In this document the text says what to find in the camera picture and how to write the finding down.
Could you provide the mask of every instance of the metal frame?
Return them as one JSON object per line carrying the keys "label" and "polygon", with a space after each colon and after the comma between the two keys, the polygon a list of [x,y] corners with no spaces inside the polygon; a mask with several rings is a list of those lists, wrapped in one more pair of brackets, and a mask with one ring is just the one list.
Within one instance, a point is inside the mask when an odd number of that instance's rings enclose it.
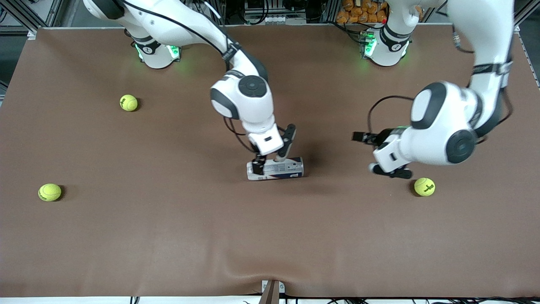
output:
{"label": "metal frame", "polygon": [[8,90],[8,84],[0,80],[0,89],[3,89],[4,91]]}
{"label": "metal frame", "polygon": [[22,25],[20,27],[1,27],[0,35],[22,36],[26,35],[27,32],[35,34],[39,28],[58,25],[56,23],[59,21],[59,12],[64,3],[66,3],[65,0],[53,0],[49,14],[43,20],[22,0],[0,0],[2,8]]}
{"label": "metal frame", "polygon": [[540,0],[530,0],[522,9],[514,13],[514,24],[520,25],[537,8],[540,8]]}
{"label": "metal frame", "polygon": [[46,26],[37,13],[21,0],[0,0],[0,4],[13,18],[34,34],[38,28]]}

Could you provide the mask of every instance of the black band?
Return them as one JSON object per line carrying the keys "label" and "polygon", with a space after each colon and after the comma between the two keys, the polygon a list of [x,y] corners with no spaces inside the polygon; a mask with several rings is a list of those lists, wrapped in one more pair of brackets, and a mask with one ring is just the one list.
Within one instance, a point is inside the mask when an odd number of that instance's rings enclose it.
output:
{"label": "black band", "polygon": [[237,71],[237,70],[229,70],[227,71],[227,73],[225,73],[225,76],[227,75],[231,75],[231,76],[235,76],[237,78],[244,78],[246,75],[244,75],[243,73]]}
{"label": "black band", "polygon": [[133,38],[133,40],[135,40],[135,41],[137,41],[139,43],[148,42],[148,41],[153,39],[152,36],[148,36],[148,37],[144,37],[144,38],[136,38],[136,37],[131,36],[131,38]]}
{"label": "black band", "polygon": [[388,37],[383,30],[381,30],[381,41],[382,43],[386,44],[388,50],[391,52],[399,52],[405,45],[407,45],[407,42],[409,42],[408,39],[405,39],[403,41],[393,40]]}
{"label": "black band", "polygon": [[147,54],[147,55],[154,55],[156,53],[156,50],[161,45],[161,43],[154,41],[150,44],[139,44],[137,43],[137,46],[139,47],[139,50],[141,52]]}
{"label": "black band", "polygon": [[472,69],[472,74],[485,74],[485,73],[497,73],[497,75],[504,75],[510,72],[512,61],[506,63],[488,63],[475,65]]}
{"label": "black band", "polygon": [[233,44],[229,44],[227,50],[225,51],[225,53],[223,53],[221,58],[223,58],[223,61],[225,61],[226,63],[229,63],[231,61],[231,59],[234,57],[234,55],[241,48],[242,48],[242,46],[238,42],[235,42]]}
{"label": "black band", "polygon": [[408,34],[398,34],[394,31],[392,31],[390,29],[390,27],[388,26],[388,23],[386,23],[383,27],[382,27],[382,30],[386,30],[391,36],[397,38],[397,39],[405,39],[405,38],[409,38],[410,37],[410,34],[412,34],[413,32],[410,32]]}

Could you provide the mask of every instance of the black joint cap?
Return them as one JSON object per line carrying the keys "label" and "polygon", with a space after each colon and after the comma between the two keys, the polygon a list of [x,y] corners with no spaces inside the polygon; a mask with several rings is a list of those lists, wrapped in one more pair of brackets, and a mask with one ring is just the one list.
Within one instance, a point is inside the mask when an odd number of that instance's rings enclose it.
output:
{"label": "black joint cap", "polygon": [[350,139],[352,141],[363,142],[365,132],[353,132],[353,137]]}
{"label": "black joint cap", "polygon": [[248,97],[263,97],[266,95],[266,83],[260,76],[249,75],[240,80],[238,89]]}

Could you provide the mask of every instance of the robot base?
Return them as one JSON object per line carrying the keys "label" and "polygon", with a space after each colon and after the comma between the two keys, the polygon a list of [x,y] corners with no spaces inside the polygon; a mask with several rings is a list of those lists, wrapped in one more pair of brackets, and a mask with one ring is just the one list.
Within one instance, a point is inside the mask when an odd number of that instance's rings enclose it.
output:
{"label": "robot base", "polygon": [[134,45],[134,47],[139,53],[140,61],[146,63],[152,69],[163,69],[173,62],[179,62],[182,53],[182,48],[163,44],[153,54],[145,53],[144,47],[142,50],[137,45]]}
{"label": "robot base", "polygon": [[365,45],[360,45],[360,52],[363,58],[368,58],[375,64],[382,67],[390,67],[399,62],[407,53],[409,42],[401,47],[399,51],[390,51],[388,47],[381,42],[381,30],[370,29],[362,35],[361,41],[365,41]]}

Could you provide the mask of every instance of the brown table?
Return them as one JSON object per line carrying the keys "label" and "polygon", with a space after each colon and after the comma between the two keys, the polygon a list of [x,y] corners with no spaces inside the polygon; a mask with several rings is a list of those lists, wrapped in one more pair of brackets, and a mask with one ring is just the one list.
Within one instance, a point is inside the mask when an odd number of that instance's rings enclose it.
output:
{"label": "brown table", "polygon": [[[466,163],[413,164],[437,183],[419,198],[369,173],[371,148],[350,135],[383,96],[467,84],[473,58],[449,27],[418,27],[391,68],[330,26],[230,33],[267,66],[307,177],[247,181],[252,156],[208,98],[224,73],[210,47],[151,70],[121,30],[40,30],[0,108],[1,296],[246,294],[264,279],[294,296],[540,294],[540,92],[519,43],[514,116]],[[118,105],[128,93],[134,113]],[[381,104],[375,130],[409,108]],[[61,201],[39,200],[48,182]]]}

